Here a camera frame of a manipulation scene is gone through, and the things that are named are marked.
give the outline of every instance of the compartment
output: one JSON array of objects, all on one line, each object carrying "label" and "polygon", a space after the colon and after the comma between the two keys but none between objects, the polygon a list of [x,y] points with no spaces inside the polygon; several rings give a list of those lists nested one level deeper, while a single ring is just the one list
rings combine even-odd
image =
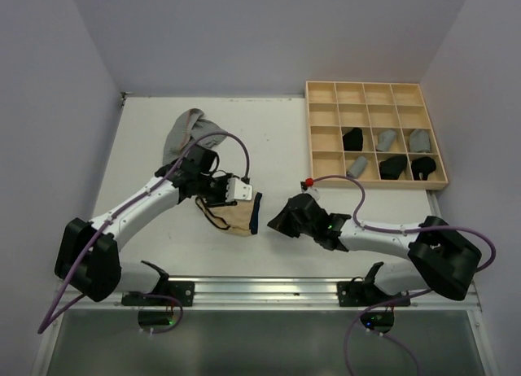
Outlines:
[{"label": "compartment", "polygon": [[394,105],[391,85],[364,83],[364,92],[366,93],[367,103],[375,103],[379,105]]},{"label": "compartment", "polygon": [[315,103],[336,103],[335,83],[325,81],[309,82],[308,100]]},{"label": "compartment", "polygon": [[367,167],[364,172],[357,178],[360,181],[377,181],[380,179],[378,173],[378,165],[376,164],[376,156],[370,153],[344,152],[345,171],[347,172],[351,164],[358,156],[364,156],[367,159]]},{"label": "compartment", "polygon": [[325,175],[345,175],[342,152],[313,152],[312,156],[314,178]]},{"label": "compartment", "polygon": [[366,103],[362,83],[336,83],[338,103]]},{"label": "compartment", "polygon": [[400,128],[394,105],[369,105],[369,119],[374,128]]},{"label": "compartment", "polygon": [[422,92],[419,85],[391,85],[396,105],[423,106]]},{"label": "compartment", "polygon": [[[399,155],[399,154],[392,154],[392,153],[389,153],[389,152],[385,152],[385,153],[380,153],[380,152],[377,152],[376,153],[376,159],[378,161],[378,175],[380,175],[380,163],[383,162],[384,160],[387,160],[389,158],[392,158],[393,156],[396,156],[396,155]],[[400,174],[400,177],[396,180],[394,179],[383,179],[382,181],[385,181],[385,182],[397,182],[397,181],[412,181],[413,180],[413,174],[410,172],[410,162],[409,162],[409,158],[407,158],[407,167],[405,167],[405,170],[401,172]]]},{"label": "compartment", "polygon": [[398,117],[403,129],[429,129],[431,124],[423,106],[398,106]]},{"label": "compartment", "polygon": [[435,154],[435,155],[438,155],[439,152],[438,152],[438,147],[436,145],[436,140],[434,138],[434,133],[432,132],[432,129],[424,129],[424,128],[414,128],[414,129],[402,129],[403,130],[403,133],[404,133],[404,144],[405,144],[405,149],[407,150],[407,152],[410,152],[410,149],[409,149],[409,138],[410,138],[410,134],[416,130],[416,129],[423,129],[425,131],[427,131],[427,133],[429,133],[429,139],[431,140],[431,152],[428,152],[429,154]]},{"label": "compartment", "polygon": [[338,107],[334,103],[310,103],[309,104],[310,125],[339,125]]},{"label": "compartment", "polygon": [[[364,138],[363,146],[361,151],[353,151],[353,152],[374,152],[374,146],[373,146],[373,135],[371,134],[370,128],[360,128],[362,137]],[[342,136],[344,136],[345,133],[352,130],[352,128],[349,127],[342,127]],[[340,146],[342,150],[344,149],[344,144],[342,143],[342,139],[340,139]]]},{"label": "compartment", "polygon": [[407,149],[405,148],[405,141],[404,137],[401,133],[401,130],[394,129],[394,128],[373,128],[373,143],[374,143],[374,150],[376,151],[376,146],[378,145],[378,135],[381,134],[385,130],[394,130],[396,132],[396,138],[394,142],[391,145],[391,148],[389,149],[388,153],[406,153]]},{"label": "compartment", "polygon": [[335,126],[311,127],[311,151],[343,151],[340,128]]},{"label": "compartment", "polygon": [[413,160],[422,158],[424,156],[428,156],[436,162],[436,170],[433,173],[429,174],[427,182],[447,182],[447,177],[444,173],[444,168],[441,165],[441,160],[439,155],[435,154],[409,154],[409,162],[412,163]]},{"label": "compartment", "polygon": [[369,115],[366,105],[339,105],[340,124],[342,126],[369,127]]}]

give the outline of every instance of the gray sock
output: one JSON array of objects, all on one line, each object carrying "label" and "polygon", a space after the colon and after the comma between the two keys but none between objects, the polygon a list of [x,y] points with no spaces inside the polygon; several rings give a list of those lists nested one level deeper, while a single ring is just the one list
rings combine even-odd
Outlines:
[{"label": "gray sock", "polygon": [[[199,138],[211,132],[224,132],[216,124],[201,118],[204,115],[200,109],[190,109],[182,113],[173,124],[172,130],[164,142],[163,165],[177,159],[183,147],[192,138]],[[225,136],[210,136],[198,143],[204,148],[211,148],[225,139]]]},{"label": "gray sock", "polygon": [[415,129],[409,137],[409,149],[411,152],[431,152],[431,138],[424,129]]},{"label": "gray sock", "polygon": [[396,138],[396,132],[392,129],[384,130],[378,135],[378,145],[376,151],[388,152],[391,149],[391,145]]},{"label": "gray sock", "polygon": [[349,166],[347,175],[349,177],[358,178],[367,167],[367,158],[358,156],[357,159]]}]

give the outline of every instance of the wooden compartment shelf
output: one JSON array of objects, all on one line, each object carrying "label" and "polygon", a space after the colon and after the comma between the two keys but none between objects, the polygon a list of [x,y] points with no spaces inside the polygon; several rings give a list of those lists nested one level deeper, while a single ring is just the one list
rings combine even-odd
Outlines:
[{"label": "wooden compartment shelf", "polygon": [[[306,98],[312,177],[345,175],[352,163],[364,156],[368,164],[358,177],[364,186],[441,190],[449,183],[419,85],[308,81]],[[362,131],[362,151],[344,151],[342,137],[353,128]],[[388,129],[396,132],[396,139],[389,151],[376,151],[379,135]],[[410,135],[416,129],[429,134],[431,152],[410,151]],[[380,162],[395,155],[407,156],[405,171],[397,180],[381,179]],[[427,180],[414,180],[411,163],[424,156],[436,162],[436,171],[429,174]],[[318,185],[354,186],[341,179],[320,181]]]}]

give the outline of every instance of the gray floor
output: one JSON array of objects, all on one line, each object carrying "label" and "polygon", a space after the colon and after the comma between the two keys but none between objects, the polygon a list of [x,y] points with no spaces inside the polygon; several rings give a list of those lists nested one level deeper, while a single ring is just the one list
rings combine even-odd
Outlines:
[{"label": "gray floor", "polygon": [[[346,374],[342,340],[354,315],[188,309],[176,330],[149,340],[135,311],[71,310],[48,375]],[[392,333],[414,350],[424,376],[484,374],[465,312],[397,313]],[[362,329],[350,348],[361,376],[416,375],[406,352]]]}]

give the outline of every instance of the robotic arm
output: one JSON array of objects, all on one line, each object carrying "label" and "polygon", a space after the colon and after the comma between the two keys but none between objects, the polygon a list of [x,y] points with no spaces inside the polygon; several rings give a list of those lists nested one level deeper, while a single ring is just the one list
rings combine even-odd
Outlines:
[{"label": "robotic arm", "polygon": [[[303,193],[290,198],[268,226],[295,238],[306,234],[327,250],[374,251],[398,256],[396,263],[374,264],[363,282],[352,282],[349,294],[360,305],[399,297],[403,291],[432,289],[463,300],[481,259],[481,251],[454,230],[408,234],[411,230],[447,225],[435,216],[422,223],[391,225],[362,221],[348,214],[327,213],[318,205],[318,192],[302,183]],[[382,232],[366,230],[379,227]]]},{"label": "robotic arm", "polygon": [[[247,178],[239,179],[232,173],[213,176],[211,168],[216,160],[218,165],[216,152],[194,145],[178,169],[169,171],[175,161],[160,168],[140,191],[111,211],[88,222],[79,218],[70,221],[63,233],[55,274],[65,279],[86,244],[105,225],[70,284],[93,301],[101,301],[113,291],[171,295],[165,271],[146,261],[122,264],[118,254],[145,225],[193,195],[204,197],[210,208],[251,200],[252,186]],[[155,187],[165,175],[167,179]],[[113,218],[121,209],[123,212]]]}]

